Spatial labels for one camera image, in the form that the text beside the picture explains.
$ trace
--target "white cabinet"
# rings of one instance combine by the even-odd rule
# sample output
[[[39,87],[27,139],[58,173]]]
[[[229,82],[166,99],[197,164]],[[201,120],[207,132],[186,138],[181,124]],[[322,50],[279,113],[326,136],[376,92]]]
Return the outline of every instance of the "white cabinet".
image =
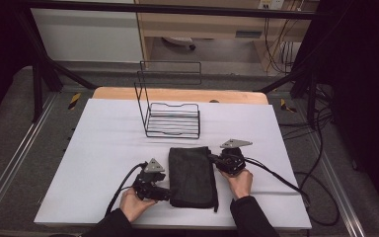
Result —
[[[133,3],[132,0],[111,2]],[[45,49],[53,60],[138,62],[143,58],[135,13],[47,9],[32,9],[32,12]]]

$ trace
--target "black pouch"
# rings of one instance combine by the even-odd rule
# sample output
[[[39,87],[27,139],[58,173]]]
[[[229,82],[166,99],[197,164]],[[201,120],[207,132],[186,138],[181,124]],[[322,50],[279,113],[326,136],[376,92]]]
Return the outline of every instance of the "black pouch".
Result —
[[[217,212],[218,198],[211,154],[208,147],[171,148],[169,179],[171,206],[212,208]]]

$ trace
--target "white tabletop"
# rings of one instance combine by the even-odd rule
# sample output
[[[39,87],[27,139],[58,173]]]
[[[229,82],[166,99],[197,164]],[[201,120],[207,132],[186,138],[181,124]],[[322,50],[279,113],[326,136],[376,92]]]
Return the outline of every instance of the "white tabletop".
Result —
[[[290,183],[297,185],[272,106],[197,103],[201,114],[200,139],[145,136],[136,101],[91,99],[41,204],[35,223],[44,225],[95,224],[105,214],[119,184],[138,163],[155,158],[167,177],[157,183],[169,187],[168,153],[171,147],[208,146],[219,154],[230,138],[252,141],[242,147]],[[247,165],[254,174],[252,195],[269,222],[280,229],[308,229],[311,223],[302,198],[261,168]],[[139,171],[125,183],[132,184]],[[230,213],[232,195],[227,182],[215,171],[219,198],[213,209],[176,208],[159,201],[133,225],[151,228],[234,228]]]

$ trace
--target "human hand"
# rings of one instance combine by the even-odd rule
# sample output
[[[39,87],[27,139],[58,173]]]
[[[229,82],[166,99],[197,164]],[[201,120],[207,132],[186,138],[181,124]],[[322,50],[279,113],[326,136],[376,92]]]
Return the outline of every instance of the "human hand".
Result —
[[[154,199],[141,200],[134,188],[130,188],[122,193],[119,208],[127,217],[128,221],[133,222],[136,220],[147,208],[156,204]]]
[[[243,198],[251,194],[254,175],[247,169],[243,169],[238,175],[232,176],[220,171],[221,175],[229,182],[230,190],[235,199]]]

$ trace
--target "metal dish rack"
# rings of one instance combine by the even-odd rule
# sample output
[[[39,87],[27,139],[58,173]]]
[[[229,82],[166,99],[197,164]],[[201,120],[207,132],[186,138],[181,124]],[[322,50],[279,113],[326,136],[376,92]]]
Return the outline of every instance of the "metal dish rack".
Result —
[[[193,61],[141,61],[140,71],[137,72],[137,75],[138,82],[134,83],[134,89],[146,136],[199,139],[200,112],[198,104],[151,103],[147,87],[199,85],[201,84],[201,63]],[[180,81],[180,77],[186,76],[190,76],[190,81]]]

